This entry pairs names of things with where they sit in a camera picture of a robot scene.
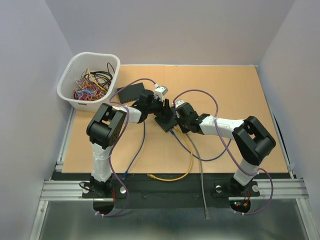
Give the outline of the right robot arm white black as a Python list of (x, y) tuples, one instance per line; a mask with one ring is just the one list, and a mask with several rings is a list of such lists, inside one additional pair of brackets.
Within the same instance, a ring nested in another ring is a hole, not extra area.
[(262, 123), (254, 116), (246, 119), (226, 119), (203, 113), (198, 115), (193, 107), (184, 101), (174, 106), (176, 120), (183, 133), (219, 136), (228, 154), (231, 151), (224, 142), (224, 138), (235, 141), (242, 160), (238, 163), (231, 155), (238, 169), (230, 180), (231, 192), (242, 195), (258, 168), (276, 146), (276, 141)]

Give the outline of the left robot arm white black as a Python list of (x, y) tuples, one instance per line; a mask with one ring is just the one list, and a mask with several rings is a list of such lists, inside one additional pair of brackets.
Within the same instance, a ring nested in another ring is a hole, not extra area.
[(89, 182), (79, 184), (83, 198), (106, 198), (112, 192), (109, 159), (112, 148), (124, 129), (123, 125), (140, 124), (150, 114), (165, 120), (172, 117), (169, 100), (165, 98), (167, 92), (167, 87), (158, 86), (154, 91), (143, 90), (131, 106), (114, 107), (107, 103), (100, 105), (86, 129), (93, 149), (93, 171)]

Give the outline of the black network switch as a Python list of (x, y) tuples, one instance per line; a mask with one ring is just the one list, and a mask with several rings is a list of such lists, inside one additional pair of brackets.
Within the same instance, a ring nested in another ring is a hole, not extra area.
[(142, 82), (132, 84), (122, 90), (122, 87), (117, 89), (118, 99), (121, 104), (129, 103), (138, 100), (140, 94), (145, 89)]
[(169, 118), (163, 118), (159, 116), (156, 116), (154, 118), (155, 122), (160, 126), (160, 128), (165, 133), (167, 133), (174, 126), (178, 125), (178, 121), (176, 120), (176, 117), (177, 117), (176, 109), (174, 107), (171, 107), (170, 111), (171, 111), (171, 115)]

